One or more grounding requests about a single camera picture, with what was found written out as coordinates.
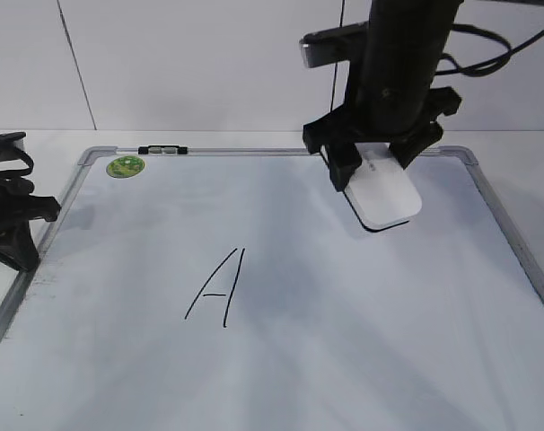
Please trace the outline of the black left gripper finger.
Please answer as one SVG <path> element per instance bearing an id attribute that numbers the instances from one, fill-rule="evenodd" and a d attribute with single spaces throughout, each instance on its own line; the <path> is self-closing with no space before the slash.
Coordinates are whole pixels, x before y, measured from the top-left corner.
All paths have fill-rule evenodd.
<path id="1" fill-rule="evenodd" d="M 32 271 L 39 265 L 28 221 L 0 231 L 0 263 L 17 271 Z"/>

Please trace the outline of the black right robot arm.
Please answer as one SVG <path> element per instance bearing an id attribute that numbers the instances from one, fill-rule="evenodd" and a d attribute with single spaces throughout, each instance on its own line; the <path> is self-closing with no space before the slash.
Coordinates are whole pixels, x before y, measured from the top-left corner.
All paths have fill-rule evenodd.
<path id="1" fill-rule="evenodd" d="M 401 168 L 438 142 L 439 116 L 451 116 L 461 97 L 432 88 L 457 1 L 374 1 L 369 18 L 309 33 L 300 41 L 309 68 L 347 61 L 343 103 L 303 127 L 310 154 L 324 151 L 330 180 L 346 188 L 360 167 L 359 143 L 384 143 Z"/>

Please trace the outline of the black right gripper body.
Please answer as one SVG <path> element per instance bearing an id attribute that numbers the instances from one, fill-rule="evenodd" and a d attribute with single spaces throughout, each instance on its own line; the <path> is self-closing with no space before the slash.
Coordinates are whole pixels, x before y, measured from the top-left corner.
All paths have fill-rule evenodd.
<path id="1" fill-rule="evenodd" d="M 351 66 L 344 103 L 303 126 L 303 142 L 309 153 L 316 154 L 331 144 L 397 142 L 431 122 L 438 123 L 440 116 L 455 114 L 461 105 L 460 95 L 451 87 L 428 89 L 415 103 L 403 101 L 388 88 L 366 101 L 360 95 L 360 68 Z"/>

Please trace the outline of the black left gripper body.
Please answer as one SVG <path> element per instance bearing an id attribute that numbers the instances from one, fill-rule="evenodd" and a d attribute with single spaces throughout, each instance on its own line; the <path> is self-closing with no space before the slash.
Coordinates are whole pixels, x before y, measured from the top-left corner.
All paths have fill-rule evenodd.
<path id="1" fill-rule="evenodd" d="M 55 222 L 61 206 L 54 197 L 38 197 L 26 177 L 34 161 L 25 152 L 0 152 L 0 251 L 19 251 L 26 246 L 18 238 L 29 221 Z"/>

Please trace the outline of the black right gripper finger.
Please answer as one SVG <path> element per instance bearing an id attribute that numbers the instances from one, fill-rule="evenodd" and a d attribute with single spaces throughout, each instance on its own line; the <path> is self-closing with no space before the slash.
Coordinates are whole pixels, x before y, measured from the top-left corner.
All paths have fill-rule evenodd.
<path id="1" fill-rule="evenodd" d="M 417 156 L 443 137 L 443 128 L 437 122 L 421 127 L 406 139 L 392 142 L 389 150 L 400 167 L 405 170 Z"/>
<path id="2" fill-rule="evenodd" d="M 336 191 L 343 191 L 355 171 L 362 164 L 362 157 L 355 144 L 326 145 L 329 178 Z"/>

